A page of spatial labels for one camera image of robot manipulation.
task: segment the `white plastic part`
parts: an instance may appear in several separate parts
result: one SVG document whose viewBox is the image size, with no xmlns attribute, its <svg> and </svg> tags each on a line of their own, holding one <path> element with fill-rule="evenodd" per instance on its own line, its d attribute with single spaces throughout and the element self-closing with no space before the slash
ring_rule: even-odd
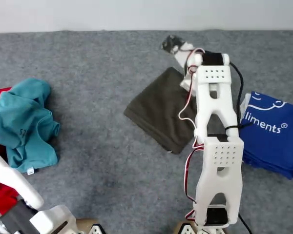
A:
<svg viewBox="0 0 293 234">
<path fill-rule="evenodd" d="M 243 120 L 243 117 L 244 117 L 244 114 L 245 114 L 246 109 L 248 107 L 248 104 L 250 102 L 250 99 L 251 99 L 251 94 L 245 94 L 245 98 L 240 105 L 240 110 L 241 110 L 241 116 L 240 116 L 241 118 L 240 119 L 241 119 L 241 121 Z"/>
<path fill-rule="evenodd" d="M 0 156 L 0 183 L 14 188 L 34 209 L 38 209 L 43 205 L 43 198 L 37 191 L 28 183 L 28 181 L 16 169 L 9 165 Z M 0 233 L 7 233 L 0 222 Z"/>
<path fill-rule="evenodd" d="M 228 65 L 224 66 L 199 66 L 195 76 L 197 115 L 195 123 L 197 127 L 198 143 L 204 143 L 207 137 L 207 124 L 211 114 L 217 114 L 225 127 L 236 126 L 237 118 L 232 105 L 231 73 Z M 211 91 L 215 90 L 217 98 L 212 98 Z M 237 128 L 226 131 L 230 137 L 238 137 Z"/>
<path fill-rule="evenodd" d="M 219 228 L 237 222 L 242 193 L 243 148 L 244 142 L 238 136 L 228 137 L 228 142 L 220 142 L 216 137 L 205 139 L 203 169 L 196 187 L 196 203 L 193 203 L 195 222 L 199 226 L 205 224 L 207 209 L 213 206 L 210 203 L 218 193 L 225 195 L 228 213 L 228 224 Z"/>
<path fill-rule="evenodd" d="M 99 225 L 94 225 L 89 234 L 103 234 Z"/>
<path fill-rule="evenodd" d="M 40 234 L 50 234 L 65 222 L 67 224 L 58 234 L 78 233 L 76 219 L 64 205 L 59 205 L 46 211 L 39 211 L 30 219 L 30 222 Z"/>
<path fill-rule="evenodd" d="M 225 232 L 222 229 L 216 229 L 214 227 L 212 228 L 203 228 L 198 230 L 196 233 L 195 230 L 191 227 L 190 224 L 184 225 L 181 227 L 181 230 L 179 230 L 178 234 L 225 234 Z"/>
<path fill-rule="evenodd" d="M 185 42 L 181 47 L 181 51 L 179 50 L 174 56 L 177 62 L 180 64 L 181 67 L 185 66 L 187 57 L 190 53 L 190 50 L 194 49 L 194 46 L 192 44 L 189 44 Z"/>
<path fill-rule="evenodd" d="M 182 230 L 179 230 L 179 234 L 196 234 L 190 224 L 182 227 Z"/>
<path fill-rule="evenodd" d="M 224 66 L 229 66 L 229 63 L 230 63 L 230 59 L 229 59 L 229 56 L 228 54 L 222 54 L 222 57 L 223 57 L 223 62 L 224 62 Z M 196 66 L 201 66 L 203 62 L 203 58 L 202 58 L 202 55 L 200 54 L 195 54 L 195 55 L 191 55 L 189 58 L 188 58 L 188 61 L 187 61 L 187 66 L 191 66 L 191 65 L 196 65 Z M 193 75 L 193 84 L 196 85 L 196 77 L 197 77 L 197 74 L 194 74 Z M 185 77 L 184 79 L 182 80 L 182 82 L 180 83 L 180 86 L 183 87 L 185 90 L 189 91 L 190 89 L 190 83 L 191 83 L 191 76 L 190 74 L 185 74 Z M 217 91 L 217 85 L 213 82 L 209 83 L 209 90 L 211 91 Z M 192 96 L 196 96 L 196 88 L 194 88 L 192 90 Z"/>
</svg>

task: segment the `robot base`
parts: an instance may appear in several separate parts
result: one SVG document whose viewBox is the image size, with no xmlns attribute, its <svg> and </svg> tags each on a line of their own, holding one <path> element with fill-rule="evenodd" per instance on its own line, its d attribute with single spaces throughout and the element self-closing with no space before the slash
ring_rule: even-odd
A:
<svg viewBox="0 0 293 234">
<path fill-rule="evenodd" d="M 185 222 L 178 225 L 174 234 L 226 234 L 226 232 L 223 229 L 211 227 L 199 229 L 194 222 Z"/>
</svg>

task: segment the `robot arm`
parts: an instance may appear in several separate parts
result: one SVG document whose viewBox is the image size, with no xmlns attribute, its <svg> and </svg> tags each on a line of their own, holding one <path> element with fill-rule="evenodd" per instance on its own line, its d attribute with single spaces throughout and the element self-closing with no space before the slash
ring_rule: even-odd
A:
<svg viewBox="0 0 293 234">
<path fill-rule="evenodd" d="M 204 153 L 193 202 L 193 220 L 199 230 L 218 233 L 237 222 L 242 193 L 244 142 L 239 137 L 237 115 L 232 106 L 230 59 L 227 54 L 196 50 L 176 36 L 168 36 L 162 48 L 173 54 L 184 69 L 181 87 L 196 96 L 194 136 L 199 144 L 204 144 Z M 207 133 L 211 114 L 219 116 L 226 134 Z M 225 196 L 225 204 L 211 205 L 217 194 Z"/>
<path fill-rule="evenodd" d="M 50 210 L 37 211 L 43 205 L 43 198 L 17 170 L 10 168 L 0 156 L 0 183 L 14 188 L 23 199 L 3 216 L 0 215 L 2 234 L 85 234 L 79 231 L 76 219 L 70 210 L 59 205 Z M 104 234 L 94 225 L 90 234 Z"/>
</svg>

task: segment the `white label tag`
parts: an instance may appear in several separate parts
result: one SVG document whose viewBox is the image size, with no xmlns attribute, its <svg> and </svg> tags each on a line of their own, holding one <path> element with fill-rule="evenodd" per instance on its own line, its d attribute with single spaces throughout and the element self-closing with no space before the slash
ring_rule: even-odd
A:
<svg viewBox="0 0 293 234">
<path fill-rule="evenodd" d="M 34 170 L 33 167 L 30 167 L 30 168 L 27 169 L 27 174 L 28 175 L 32 175 L 33 173 L 35 173 L 35 170 Z"/>
</svg>

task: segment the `white wall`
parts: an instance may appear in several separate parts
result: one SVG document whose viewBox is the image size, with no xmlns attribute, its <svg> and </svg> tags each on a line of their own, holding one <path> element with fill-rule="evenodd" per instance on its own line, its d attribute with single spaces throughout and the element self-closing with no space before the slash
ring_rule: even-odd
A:
<svg viewBox="0 0 293 234">
<path fill-rule="evenodd" d="M 0 33 L 293 29 L 293 0 L 0 0 Z"/>
</svg>

